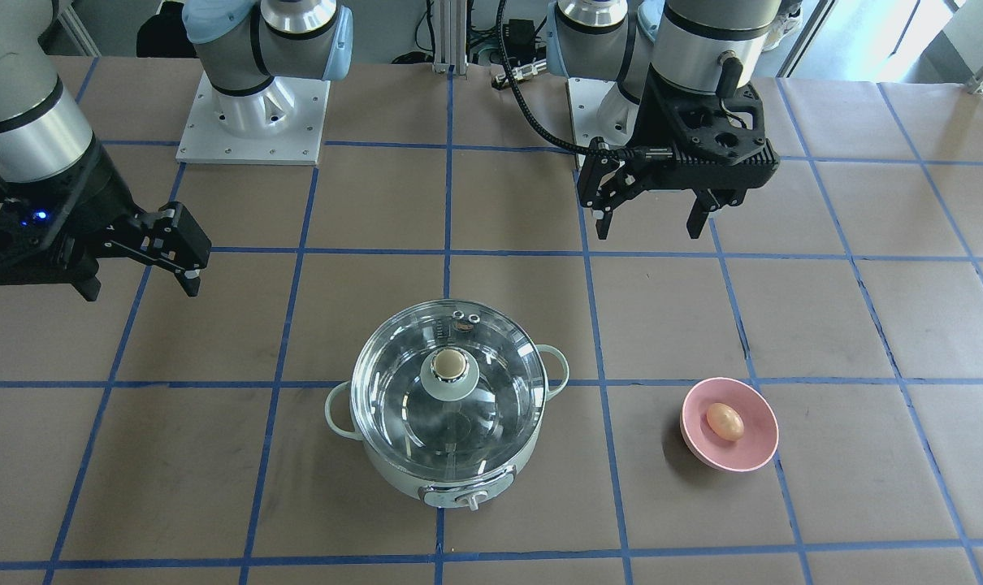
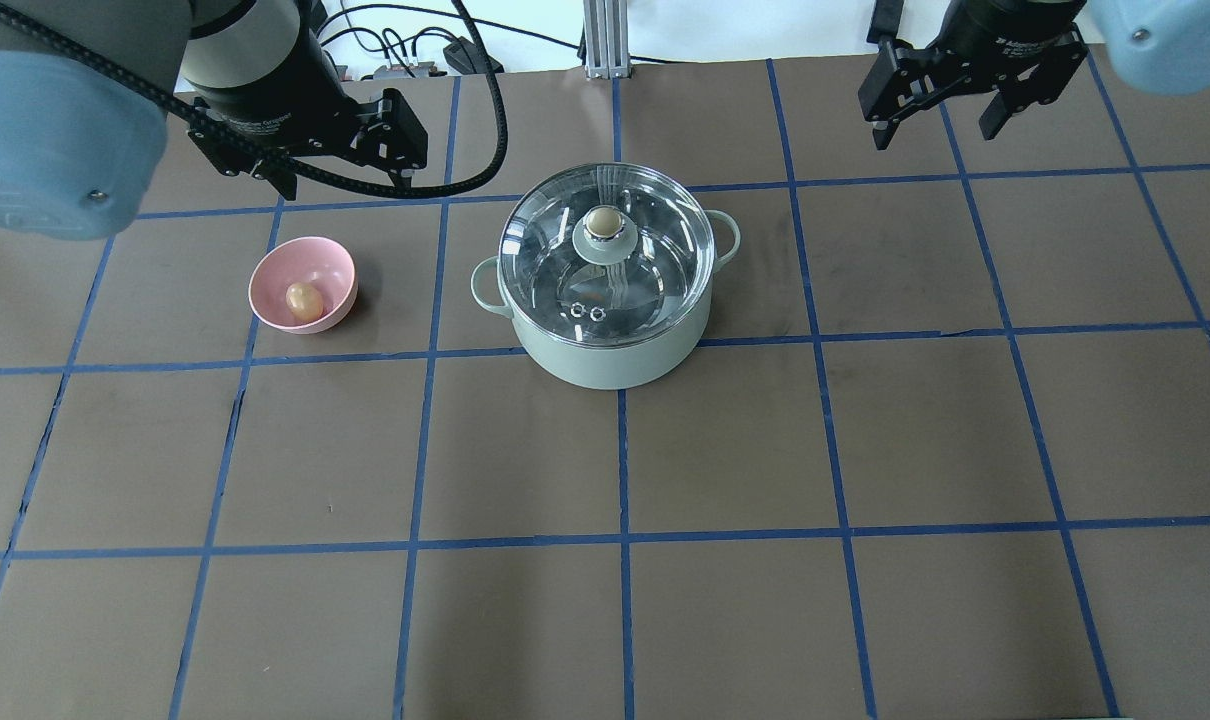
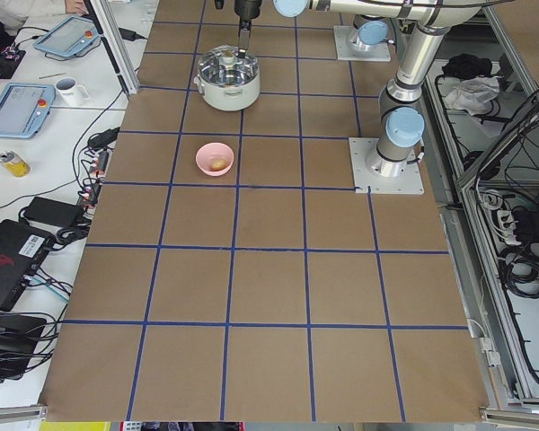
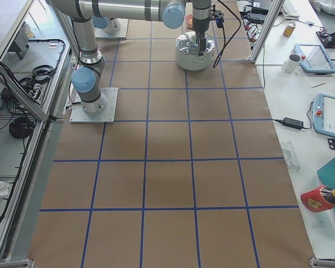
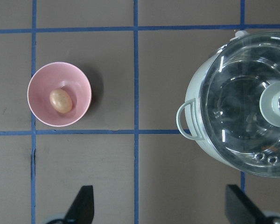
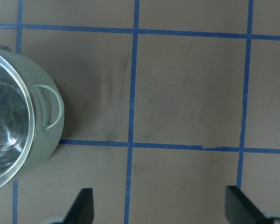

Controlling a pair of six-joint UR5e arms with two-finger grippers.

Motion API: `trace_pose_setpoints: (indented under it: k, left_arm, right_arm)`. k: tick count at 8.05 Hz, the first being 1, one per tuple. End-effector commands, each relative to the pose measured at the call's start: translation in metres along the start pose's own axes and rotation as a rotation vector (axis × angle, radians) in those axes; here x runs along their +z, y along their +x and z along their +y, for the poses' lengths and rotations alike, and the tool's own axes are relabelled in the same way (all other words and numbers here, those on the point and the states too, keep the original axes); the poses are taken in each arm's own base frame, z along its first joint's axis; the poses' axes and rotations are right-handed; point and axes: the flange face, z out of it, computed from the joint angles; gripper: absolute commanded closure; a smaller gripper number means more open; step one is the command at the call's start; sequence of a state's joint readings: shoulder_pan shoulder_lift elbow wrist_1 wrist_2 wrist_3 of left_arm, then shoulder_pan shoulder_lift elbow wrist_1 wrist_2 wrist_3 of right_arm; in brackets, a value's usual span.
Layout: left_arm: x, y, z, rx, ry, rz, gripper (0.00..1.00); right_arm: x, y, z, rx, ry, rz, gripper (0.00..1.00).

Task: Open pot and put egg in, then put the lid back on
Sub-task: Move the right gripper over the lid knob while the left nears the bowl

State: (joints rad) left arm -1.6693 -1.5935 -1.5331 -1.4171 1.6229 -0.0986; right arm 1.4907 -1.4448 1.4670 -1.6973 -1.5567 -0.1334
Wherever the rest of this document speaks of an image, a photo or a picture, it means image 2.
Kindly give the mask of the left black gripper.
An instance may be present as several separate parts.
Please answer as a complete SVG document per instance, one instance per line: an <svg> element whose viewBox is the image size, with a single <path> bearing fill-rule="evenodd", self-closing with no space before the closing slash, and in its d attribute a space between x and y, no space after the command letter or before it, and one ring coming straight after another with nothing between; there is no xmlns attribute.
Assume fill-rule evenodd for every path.
<svg viewBox="0 0 1210 720"><path fill-rule="evenodd" d="M428 163L430 140L404 96L346 94L316 27L317 1L194 1L182 77L194 106L240 136L290 155L386 173L394 190Z"/></svg>

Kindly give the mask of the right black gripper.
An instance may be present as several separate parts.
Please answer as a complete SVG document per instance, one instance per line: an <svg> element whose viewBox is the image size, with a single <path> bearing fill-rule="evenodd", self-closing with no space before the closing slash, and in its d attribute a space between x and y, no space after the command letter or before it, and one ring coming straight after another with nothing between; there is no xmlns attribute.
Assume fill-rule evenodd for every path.
<svg viewBox="0 0 1210 720"><path fill-rule="evenodd" d="M1077 25L1084 1L952 1L938 36L899 36L905 2L876 1L868 42L876 59L858 87L862 117L885 151L908 119L949 97L993 96L976 127L993 140L1015 117L1064 94L1089 50Z"/></svg>

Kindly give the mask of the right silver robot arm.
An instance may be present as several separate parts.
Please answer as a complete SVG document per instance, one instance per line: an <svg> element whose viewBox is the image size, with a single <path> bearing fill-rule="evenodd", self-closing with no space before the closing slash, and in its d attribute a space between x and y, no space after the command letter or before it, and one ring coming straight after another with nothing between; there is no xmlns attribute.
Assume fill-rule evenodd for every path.
<svg viewBox="0 0 1210 720"><path fill-rule="evenodd" d="M949 97L990 96L976 120L985 140L1028 108L1056 102L1089 56L1082 13L1127 85L1159 96L1210 88L1210 1L952 1L924 47L899 36L903 10L901 1L874 4L868 41L876 58L857 92L878 150Z"/></svg>

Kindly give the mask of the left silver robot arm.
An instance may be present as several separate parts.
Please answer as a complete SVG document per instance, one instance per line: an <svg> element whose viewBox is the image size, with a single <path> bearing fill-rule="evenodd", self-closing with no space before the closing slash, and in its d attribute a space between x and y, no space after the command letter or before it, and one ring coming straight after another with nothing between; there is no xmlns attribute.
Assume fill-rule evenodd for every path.
<svg viewBox="0 0 1210 720"><path fill-rule="evenodd" d="M342 159L396 190L428 136L398 91L355 100L312 1L11 1L8 8L294 159ZM0 21L0 227L100 240L137 219L167 143L165 111L117 79Z"/></svg>

